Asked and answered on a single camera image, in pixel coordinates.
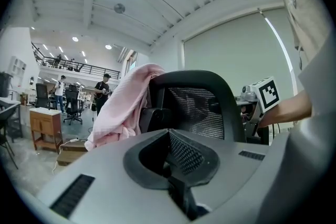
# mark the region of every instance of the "man in white shirt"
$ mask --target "man in white shirt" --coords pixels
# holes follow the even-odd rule
[[[57,104],[59,102],[59,106],[61,107],[62,115],[65,115],[64,108],[63,108],[63,88],[64,88],[64,80],[66,76],[62,75],[61,80],[57,81],[55,84],[55,99],[56,99],[56,109]]]
[[[334,32],[331,17],[322,0],[283,0],[295,40],[295,48],[310,62]],[[269,110],[260,127],[302,120],[312,115],[312,103],[305,90],[281,101]]]

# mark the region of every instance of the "vent slot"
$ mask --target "vent slot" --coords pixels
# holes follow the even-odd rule
[[[63,192],[63,194],[50,207],[59,215],[68,218],[72,211],[79,204],[80,200],[87,192],[94,177],[87,175],[80,175],[72,184]]]
[[[263,154],[258,154],[250,151],[241,151],[239,152],[239,155],[250,158],[250,159],[256,159],[258,161],[262,161],[265,156]]]

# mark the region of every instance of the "wooden cabinet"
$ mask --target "wooden cabinet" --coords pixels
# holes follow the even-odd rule
[[[58,111],[44,108],[30,109],[30,128],[35,150],[41,146],[55,149],[58,153],[59,146],[63,143],[61,117]],[[37,139],[35,132],[40,133]],[[46,141],[46,135],[51,136],[53,142]]]

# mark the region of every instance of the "black metal railing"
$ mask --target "black metal railing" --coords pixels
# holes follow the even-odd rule
[[[120,74],[119,71],[102,68],[102,67],[91,66],[91,65],[87,65],[86,63],[79,63],[79,62],[74,62],[74,61],[69,61],[69,60],[64,60],[64,59],[45,57],[35,47],[33,43],[32,45],[33,45],[35,59],[41,66],[48,66],[52,68],[64,69],[64,70],[80,72],[84,74],[92,74],[92,75],[96,75],[100,77],[103,77],[104,74],[108,73],[112,79],[119,79],[119,74]]]

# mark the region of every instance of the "pink towel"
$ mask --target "pink towel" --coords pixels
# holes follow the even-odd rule
[[[85,142],[88,151],[141,133],[139,117],[141,109],[147,105],[149,82],[163,73],[165,71],[162,67],[148,63],[133,68],[120,80],[112,96],[101,108]]]

